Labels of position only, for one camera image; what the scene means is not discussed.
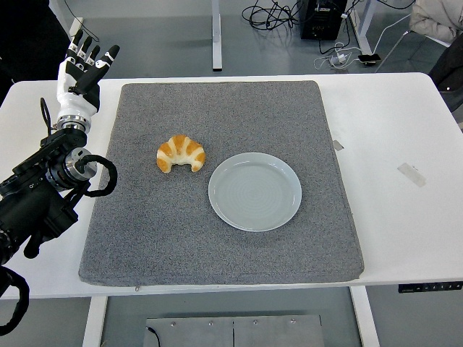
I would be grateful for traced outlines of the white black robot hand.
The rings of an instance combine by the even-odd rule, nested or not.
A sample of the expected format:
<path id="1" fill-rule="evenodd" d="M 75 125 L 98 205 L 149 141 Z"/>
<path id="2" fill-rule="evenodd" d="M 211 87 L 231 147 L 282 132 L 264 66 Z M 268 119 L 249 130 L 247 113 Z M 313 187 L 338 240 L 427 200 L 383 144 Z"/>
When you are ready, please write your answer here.
<path id="1" fill-rule="evenodd" d="M 114 45 L 100 55 L 100 46 L 79 29 L 72 37 L 64 60 L 59 65 L 56 98 L 59 116 L 79 115 L 89 118 L 100 108 L 99 81 L 103 79 L 119 52 Z"/>

